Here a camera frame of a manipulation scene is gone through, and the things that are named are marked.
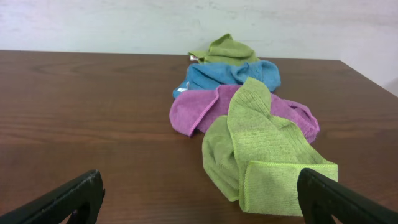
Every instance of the table top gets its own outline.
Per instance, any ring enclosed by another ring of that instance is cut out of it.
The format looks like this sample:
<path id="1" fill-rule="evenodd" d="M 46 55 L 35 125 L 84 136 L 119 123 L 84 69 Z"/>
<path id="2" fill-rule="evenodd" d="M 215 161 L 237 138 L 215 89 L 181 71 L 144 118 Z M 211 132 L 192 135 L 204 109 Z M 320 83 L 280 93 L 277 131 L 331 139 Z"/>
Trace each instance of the table top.
<path id="1" fill-rule="evenodd" d="M 270 58 L 281 98 L 307 105 L 340 183 L 398 210 L 398 99 L 337 60 Z M 98 223 L 303 223 L 243 213 L 203 170 L 203 134 L 169 121 L 186 55 L 0 51 L 0 215 L 90 170 Z"/>

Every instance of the folded cloth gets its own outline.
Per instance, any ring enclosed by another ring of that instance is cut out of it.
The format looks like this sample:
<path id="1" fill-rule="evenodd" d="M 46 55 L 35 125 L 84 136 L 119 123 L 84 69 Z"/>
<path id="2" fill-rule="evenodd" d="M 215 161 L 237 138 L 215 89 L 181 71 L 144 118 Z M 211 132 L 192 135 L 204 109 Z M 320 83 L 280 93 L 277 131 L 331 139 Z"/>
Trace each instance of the folded cloth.
<path id="1" fill-rule="evenodd" d="M 174 130 L 191 136 L 195 129 L 207 132 L 221 115 L 227 115 L 229 102 L 241 85 L 220 85 L 216 90 L 188 90 L 183 92 L 170 109 L 170 122 Z M 319 133 L 317 119 L 308 107 L 271 94 L 271 114 L 293 121 L 309 143 Z"/>
<path id="2" fill-rule="evenodd" d="M 266 60 L 244 63 L 241 66 L 225 63 L 191 64 L 187 77 L 173 91 L 173 97 L 178 97 L 185 90 L 215 90 L 221 84 L 242 85 L 248 77 L 260 80 L 270 91 L 280 86 L 278 67 Z"/>
<path id="3" fill-rule="evenodd" d="M 257 62 L 259 59 L 253 49 L 232 39 L 231 34 L 225 34 L 213 41 L 209 51 L 191 51 L 190 55 L 198 58 L 199 63 L 227 63 L 242 65 L 245 62 Z"/>
<path id="4" fill-rule="evenodd" d="M 203 166 L 228 200 L 244 212 L 302 215 L 297 179 L 311 168 L 335 181 L 338 166 L 325 160 L 293 122 L 271 115 L 272 97 L 248 78 L 203 139 Z"/>

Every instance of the blue microfiber cloth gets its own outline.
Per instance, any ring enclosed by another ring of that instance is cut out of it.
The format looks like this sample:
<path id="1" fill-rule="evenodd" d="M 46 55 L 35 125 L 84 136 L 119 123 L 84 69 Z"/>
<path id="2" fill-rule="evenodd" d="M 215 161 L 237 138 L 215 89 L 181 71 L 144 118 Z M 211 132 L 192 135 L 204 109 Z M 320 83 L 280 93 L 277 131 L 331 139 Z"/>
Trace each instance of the blue microfiber cloth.
<path id="1" fill-rule="evenodd" d="M 278 67 L 266 60 L 240 66 L 226 63 L 191 64 L 186 79 L 173 91 L 173 97 L 178 97 L 185 90 L 215 90 L 222 84 L 242 85 L 248 77 L 263 82 L 269 91 L 280 86 Z"/>

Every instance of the white wall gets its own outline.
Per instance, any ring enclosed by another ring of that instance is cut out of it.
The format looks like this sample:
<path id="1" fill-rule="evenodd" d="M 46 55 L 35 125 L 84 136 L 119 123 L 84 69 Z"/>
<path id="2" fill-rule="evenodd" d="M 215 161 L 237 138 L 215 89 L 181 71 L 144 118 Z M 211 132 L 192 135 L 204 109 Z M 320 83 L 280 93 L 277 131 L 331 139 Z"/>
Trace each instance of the white wall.
<path id="1" fill-rule="evenodd" d="M 0 0 L 0 49 L 340 59 L 398 94 L 397 0 Z"/>

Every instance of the microfiber cloth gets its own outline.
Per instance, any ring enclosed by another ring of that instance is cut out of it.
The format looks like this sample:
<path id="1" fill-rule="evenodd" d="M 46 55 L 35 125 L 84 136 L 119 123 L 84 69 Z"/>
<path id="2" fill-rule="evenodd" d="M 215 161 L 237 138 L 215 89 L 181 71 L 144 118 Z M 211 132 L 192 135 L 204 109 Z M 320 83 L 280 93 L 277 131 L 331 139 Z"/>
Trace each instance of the microfiber cloth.
<path id="1" fill-rule="evenodd" d="M 296 124 L 271 115 L 271 101 L 267 87 L 248 78 L 232 97 L 228 115 L 205 134 L 203 166 L 242 211 L 301 216 L 300 171 L 308 167 L 337 181 L 338 166 L 314 150 Z"/>
<path id="2" fill-rule="evenodd" d="M 259 59 L 253 49 L 232 39 L 225 34 L 210 44 L 207 52 L 192 51 L 190 55 L 198 58 L 199 63 L 227 63 L 242 65 L 245 62 L 257 62 Z"/>
<path id="3" fill-rule="evenodd" d="M 229 102 L 241 85 L 220 85 L 216 90 L 188 90 L 183 92 L 170 109 L 173 128 L 187 136 L 195 129 L 207 132 L 211 124 L 221 115 L 227 115 Z M 317 119 L 308 107 L 271 94 L 271 114 L 293 121 L 303 132 L 309 143 L 319 133 Z"/>
<path id="4" fill-rule="evenodd" d="M 185 90 L 215 90 L 222 84 L 242 85 L 248 77 L 260 80 L 270 91 L 280 86 L 278 67 L 266 60 L 241 66 L 225 63 L 191 64 L 186 79 L 173 91 L 173 97 L 178 97 Z"/>

